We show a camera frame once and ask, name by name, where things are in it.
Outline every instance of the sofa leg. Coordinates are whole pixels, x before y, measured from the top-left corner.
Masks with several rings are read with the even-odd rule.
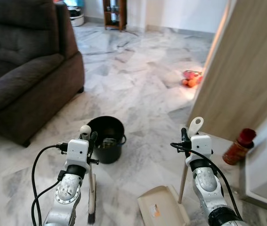
[[[31,144],[30,140],[26,140],[24,141],[24,143],[22,144],[23,147],[28,147]]]
[[[83,92],[84,92],[84,86],[82,86],[82,88],[78,90],[78,93],[83,93]]]

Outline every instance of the cabinet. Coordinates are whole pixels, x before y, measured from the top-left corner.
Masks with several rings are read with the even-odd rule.
[[[107,27],[121,30],[126,29],[127,2],[126,0],[103,0],[105,29]]]

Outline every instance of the baseboard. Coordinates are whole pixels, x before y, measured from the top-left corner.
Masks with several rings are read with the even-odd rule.
[[[104,24],[104,19],[103,18],[97,18],[97,17],[84,16],[84,22]]]
[[[127,31],[133,31],[133,32],[141,32],[141,33],[146,32],[146,28],[130,26],[130,25],[126,25],[126,30]]]
[[[210,33],[210,32],[192,31],[192,30],[185,30],[185,29],[178,29],[178,28],[171,28],[171,27],[156,26],[156,25],[147,25],[147,30],[193,35],[193,36],[204,37],[204,38],[208,38],[212,40],[215,36],[215,33]]]
[[[239,184],[240,184],[239,198],[241,200],[249,202],[253,205],[259,206],[267,210],[267,203],[254,199],[246,194],[245,160],[243,160],[240,163]]]

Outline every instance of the bottle cap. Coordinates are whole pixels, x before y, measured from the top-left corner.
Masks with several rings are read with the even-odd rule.
[[[256,131],[250,128],[245,128],[241,131],[237,140],[241,144],[248,145],[252,142],[252,140],[256,137],[256,135],[257,135]]]

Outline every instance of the red toy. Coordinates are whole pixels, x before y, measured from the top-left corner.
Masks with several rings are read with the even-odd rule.
[[[202,73],[197,71],[187,70],[184,71],[183,74],[185,79],[182,80],[182,84],[190,88],[192,88],[195,85],[198,85],[203,78]]]

